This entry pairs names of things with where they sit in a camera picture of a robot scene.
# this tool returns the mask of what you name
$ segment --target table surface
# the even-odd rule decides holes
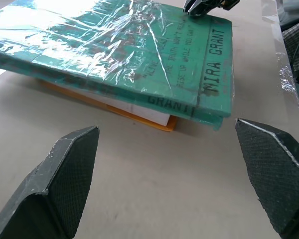
[[[159,131],[31,77],[0,75],[0,209],[58,138],[96,124],[94,176],[75,238],[278,239],[248,179],[234,124],[237,117],[267,123],[299,141],[297,95],[282,89],[261,1],[212,14],[232,21],[234,41],[233,115],[218,132],[182,119],[174,132]]]

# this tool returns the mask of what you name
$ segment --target plaid shirt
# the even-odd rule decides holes
[[[299,23],[292,28],[283,32],[284,42],[288,53],[289,60],[291,61],[295,50],[299,44]],[[294,71],[299,70],[299,49],[293,62]]]

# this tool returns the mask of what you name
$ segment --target green book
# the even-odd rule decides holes
[[[16,0],[0,68],[220,127],[232,108],[232,26],[136,0]]]

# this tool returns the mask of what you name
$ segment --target textured rubber pad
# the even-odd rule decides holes
[[[236,131],[251,184],[282,238],[299,239],[299,144],[288,133],[238,119]]]
[[[71,239],[90,190],[99,131],[59,139],[0,213],[0,239]]]

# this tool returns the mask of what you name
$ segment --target white table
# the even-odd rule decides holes
[[[282,89],[260,1],[212,13],[231,20],[234,35],[234,110],[218,132],[179,120],[166,133],[30,77],[0,75],[0,210],[58,138],[96,124],[99,147],[77,239],[278,239],[249,182],[234,123],[267,123],[299,141],[297,95]]]

